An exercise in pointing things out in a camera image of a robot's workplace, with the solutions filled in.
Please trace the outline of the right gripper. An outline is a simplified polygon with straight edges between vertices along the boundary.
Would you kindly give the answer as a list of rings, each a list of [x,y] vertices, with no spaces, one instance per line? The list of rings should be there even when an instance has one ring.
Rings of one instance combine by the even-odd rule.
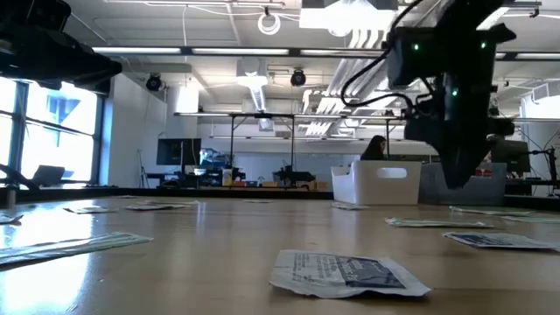
[[[462,188],[484,159],[482,150],[459,152],[451,149],[484,147],[489,136],[510,136],[515,131],[512,119],[492,116],[474,120],[468,117],[446,119],[440,114],[407,111],[404,121],[406,140],[426,143],[436,151],[444,151],[440,155],[440,164],[450,189]]]

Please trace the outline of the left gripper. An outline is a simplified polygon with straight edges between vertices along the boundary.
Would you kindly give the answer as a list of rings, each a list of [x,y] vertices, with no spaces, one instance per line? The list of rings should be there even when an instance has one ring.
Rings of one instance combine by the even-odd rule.
[[[1,75],[60,90],[62,81],[49,76],[48,66],[56,63],[56,50],[62,46],[63,81],[98,95],[108,95],[110,79],[122,72],[122,64],[80,42],[66,45],[66,34],[62,31],[1,31]]]

